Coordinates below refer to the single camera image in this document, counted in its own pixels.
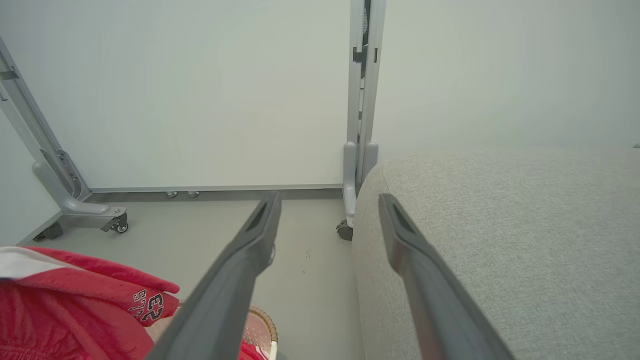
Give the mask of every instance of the metal frame leg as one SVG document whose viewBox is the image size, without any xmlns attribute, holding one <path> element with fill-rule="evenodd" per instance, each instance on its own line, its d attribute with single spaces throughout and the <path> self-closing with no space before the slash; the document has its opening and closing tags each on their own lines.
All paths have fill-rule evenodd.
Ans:
<svg viewBox="0 0 640 360">
<path fill-rule="evenodd" d="M 76 169 L 69 155 L 62 150 L 62 146 L 53 134 L 44 115 L 40 111 L 29 87 L 22 78 L 22 74 L 13 58 L 9 54 L 0 37 L 0 81 L 2 81 L 15 108 L 23 122 L 30 130 L 28 137 L 33 137 L 39 150 L 44 155 L 49 166 L 55 171 L 58 179 L 64 184 L 67 192 L 76 199 L 85 200 L 91 191 L 87 187 L 80 173 Z M 28 141 L 21 135 L 22 141 Z"/>
<path fill-rule="evenodd" d="M 362 182 L 364 182 L 371 169 L 378 163 L 378 143 L 368 142 L 365 145 L 364 159 L 362 161 Z"/>
<path fill-rule="evenodd" d="M 68 193 L 67 189 L 56 177 L 56 174 L 51 170 L 51 167 L 41 161 L 36 161 L 33 164 L 33 173 L 40 179 L 40 182 L 42 182 L 65 215 L 105 218 L 109 220 L 108 223 L 113 221 L 114 218 L 119 218 L 119 225 L 126 225 L 127 208 L 121 206 L 113 207 L 106 204 L 91 204 L 77 200 Z"/>
<path fill-rule="evenodd" d="M 344 159 L 342 162 L 342 198 L 344 199 L 343 220 L 336 230 L 344 240 L 353 237 L 353 221 L 356 215 L 356 165 L 358 163 L 358 146 L 355 142 L 344 144 Z"/>
</svg>

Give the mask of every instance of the gray fabric sofa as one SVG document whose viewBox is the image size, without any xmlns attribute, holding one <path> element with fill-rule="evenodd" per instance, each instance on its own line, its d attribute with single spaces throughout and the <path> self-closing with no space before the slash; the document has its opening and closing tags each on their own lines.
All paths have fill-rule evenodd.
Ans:
<svg viewBox="0 0 640 360">
<path fill-rule="evenodd" d="M 431 152 L 377 165 L 353 258 L 368 360 L 420 359 L 378 195 L 397 197 L 517 359 L 640 359 L 640 150 Z"/>
</svg>

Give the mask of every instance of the printed number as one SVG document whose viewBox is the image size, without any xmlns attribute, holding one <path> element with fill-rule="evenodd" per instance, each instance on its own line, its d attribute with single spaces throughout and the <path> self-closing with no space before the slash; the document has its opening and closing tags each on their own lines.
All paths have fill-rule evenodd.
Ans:
<svg viewBox="0 0 640 360">
<path fill-rule="evenodd" d="M 158 304 L 160 308 L 162 308 L 162 295 L 158 294 L 151 299 L 149 299 L 149 305 L 147 306 L 147 310 L 152 310 L 154 308 L 154 304 Z"/>
<path fill-rule="evenodd" d="M 161 307 L 158 309 L 158 312 L 156 313 L 155 311 L 151 310 L 148 313 L 145 314 L 145 316 L 142 316 L 142 321 L 147 321 L 147 318 L 151 316 L 151 320 L 157 320 L 160 315 L 162 315 L 162 310 L 164 308 Z"/>
</svg>

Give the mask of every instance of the woven basket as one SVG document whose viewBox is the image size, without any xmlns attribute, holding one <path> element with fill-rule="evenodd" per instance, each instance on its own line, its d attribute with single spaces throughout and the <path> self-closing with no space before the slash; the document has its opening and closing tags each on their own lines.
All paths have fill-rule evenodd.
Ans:
<svg viewBox="0 0 640 360">
<path fill-rule="evenodd" d="M 156 342 L 164 330 L 169 326 L 173 317 L 164 318 L 156 321 L 150 327 L 147 327 L 147 333 Z M 278 333 L 273 321 L 263 310 L 252 306 L 244 323 L 243 339 L 251 344 L 260 347 L 266 354 L 269 354 L 269 360 L 275 360 L 278 352 Z"/>
</svg>

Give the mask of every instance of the metal stand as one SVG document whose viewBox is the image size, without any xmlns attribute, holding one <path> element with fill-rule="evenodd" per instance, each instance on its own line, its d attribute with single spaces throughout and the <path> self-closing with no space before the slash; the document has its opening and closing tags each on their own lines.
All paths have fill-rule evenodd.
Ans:
<svg viewBox="0 0 640 360">
<path fill-rule="evenodd" d="M 36 140 L 40 152 L 55 171 L 56 177 L 62 182 L 65 190 L 74 198 L 80 201 L 85 200 L 91 195 L 91 191 L 69 155 L 62 150 L 62 146 L 45 120 L 2 38 L 0 38 L 0 81 L 6 88 L 21 120 L 29 128 L 30 136 Z"/>
<path fill-rule="evenodd" d="M 369 142 L 365 147 L 365 164 L 362 167 L 363 179 L 378 161 L 378 144 Z M 353 142 L 344 144 L 344 159 L 342 169 L 342 197 L 344 198 L 344 212 L 346 219 L 341 221 L 336 230 L 340 238 L 351 241 L 353 238 L 353 224 L 356 215 L 356 166 L 358 164 L 358 146 Z"/>
<path fill-rule="evenodd" d="M 356 169 L 358 165 L 358 139 L 360 137 L 360 83 L 362 80 L 364 0 L 351 0 L 351 29 L 349 33 L 349 100 L 347 105 L 347 142 L 342 159 L 342 196 L 344 219 L 338 226 L 338 235 L 351 240 L 353 217 L 356 211 Z"/>
<path fill-rule="evenodd" d="M 127 224 L 127 208 L 112 207 L 106 204 L 90 204 L 75 199 L 67 192 L 67 189 L 58 180 L 51 167 L 43 162 L 36 161 L 33 164 L 33 173 L 40 179 L 40 182 L 42 182 L 65 215 L 103 218 L 107 220 L 105 226 L 102 227 L 103 231 L 111 229 L 117 233 L 124 233 L 129 228 Z"/>
</svg>

